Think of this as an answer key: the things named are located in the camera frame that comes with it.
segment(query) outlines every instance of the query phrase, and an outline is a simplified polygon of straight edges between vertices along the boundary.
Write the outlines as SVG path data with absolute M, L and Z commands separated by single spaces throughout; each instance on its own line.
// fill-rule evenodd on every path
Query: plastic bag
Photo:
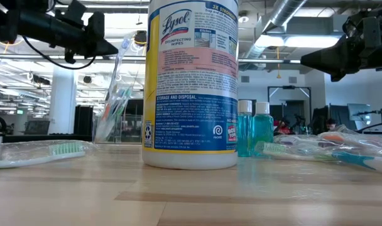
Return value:
M 128 100 L 131 97 L 131 92 L 133 90 L 134 84 L 129 86 L 128 84 L 121 82 L 121 79 L 118 80 L 117 78 L 120 76 L 123 57 L 132 42 L 133 40 L 131 40 L 131 38 L 124 38 L 117 54 L 114 70 L 111 76 L 109 92 L 107 93 L 106 106 L 102 114 L 103 116 L 97 125 L 94 137 L 94 141 L 97 143 L 107 141 L 110 133 L 116 125 L 116 119 L 121 117 L 127 106 Z
M 382 137 L 342 132 L 318 136 L 277 136 L 255 151 L 275 159 L 342 161 L 382 172 Z
M 78 158 L 97 146 L 84 141 L 32 141 L 0 144 L 0 168 L 15 168 Z

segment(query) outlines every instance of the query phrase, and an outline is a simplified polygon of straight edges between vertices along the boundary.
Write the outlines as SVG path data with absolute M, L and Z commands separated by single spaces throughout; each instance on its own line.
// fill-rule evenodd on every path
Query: small plastic bottle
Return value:
M 261 155 L 264 143 L 273 143 L 273 118 L 270 116 L 268 102 L 256 103 L 256 114 L 253 118 L 252 149 L 255 156 Z
M 239 115 L 237 124 L 237 153 L 239 157 L 250 157 L 251 126 L 253 123 L 253 102 L 239 100 Z

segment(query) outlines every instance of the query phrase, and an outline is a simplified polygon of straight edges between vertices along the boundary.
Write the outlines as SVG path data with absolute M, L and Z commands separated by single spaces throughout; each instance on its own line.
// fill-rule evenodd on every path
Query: white lid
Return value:
M 257 102 L 255 104 L 255 114 L 269 114 L 270 108 L 268 102 Z
M 253 101 L 239 100 L 239 113 L 253 113 Z

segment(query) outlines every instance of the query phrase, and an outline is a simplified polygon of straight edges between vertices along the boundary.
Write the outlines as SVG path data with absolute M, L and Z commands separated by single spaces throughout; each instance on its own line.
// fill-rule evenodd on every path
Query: white column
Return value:
M 26 129 L 25 124 L 28 122 L 28 109 L 17 108 L 18 111 L 22 111 L 22 114 L 15 115 L 14 135 L 23 135 Z
M 49 134 L 74 133 L 76 95 L 77 76 L 75 72 L 54 66 Z

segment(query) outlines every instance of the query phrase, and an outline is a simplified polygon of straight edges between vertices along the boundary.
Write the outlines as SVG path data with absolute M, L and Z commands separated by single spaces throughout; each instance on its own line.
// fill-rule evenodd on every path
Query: yellow label stripe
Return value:
M 223 151 L 176 151 L 176 150 L 160 150 L 144 148 L 145 151 L 157 152 L 157 153 L 170 153 L 170 154 L 232 154 L 236 150 L 223 150 Z

